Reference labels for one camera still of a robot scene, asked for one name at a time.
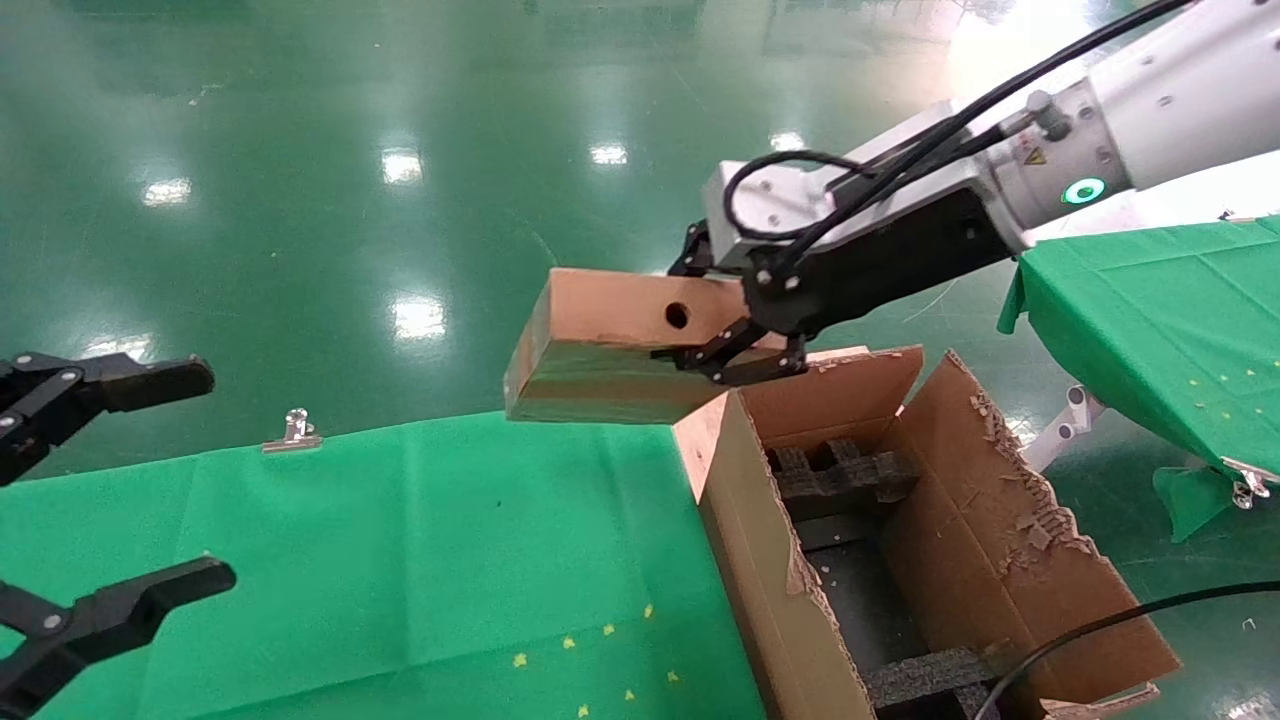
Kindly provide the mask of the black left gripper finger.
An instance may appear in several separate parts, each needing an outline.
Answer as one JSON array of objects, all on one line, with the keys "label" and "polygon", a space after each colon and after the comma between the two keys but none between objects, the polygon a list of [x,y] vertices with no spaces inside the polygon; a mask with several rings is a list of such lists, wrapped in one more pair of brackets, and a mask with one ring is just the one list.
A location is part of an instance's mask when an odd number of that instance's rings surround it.
[{"label": "black left gripper finger", "polygon": [[1,486],[19,480],[52,448],[104,413],[133,413],[212,392],[198,356],[138,363],[127,354],[70,360],[22,354],[1,363]]},{"label": "black left gripper finger", "polygon": [[33,717],[87,667],[151,644],[174,609],[236,583],[212,556],[101,587],[69,607],[4,583],[1,621],[23,641],[1,662],[3,717]]}]

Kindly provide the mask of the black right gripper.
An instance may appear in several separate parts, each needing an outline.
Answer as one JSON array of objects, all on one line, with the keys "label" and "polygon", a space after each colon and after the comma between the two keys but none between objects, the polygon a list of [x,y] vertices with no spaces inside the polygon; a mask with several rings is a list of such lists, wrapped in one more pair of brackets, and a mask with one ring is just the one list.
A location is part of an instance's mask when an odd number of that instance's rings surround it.
[{"label": "black right gripper", "polygon": [[[696,222],[687,227],[667,275],[737,278],[745,252],[732,227]],[[835,249],[806,255],[794,290],[763,290],[746,279],[751,319],[737,319],[701,345],[653,350],[650,359],[724,387],[800,375],[806,372],[806,337],[1011,256],[978,193],[956,190]],[[748,359],[768,331],[786,336],[783,347]]]}]

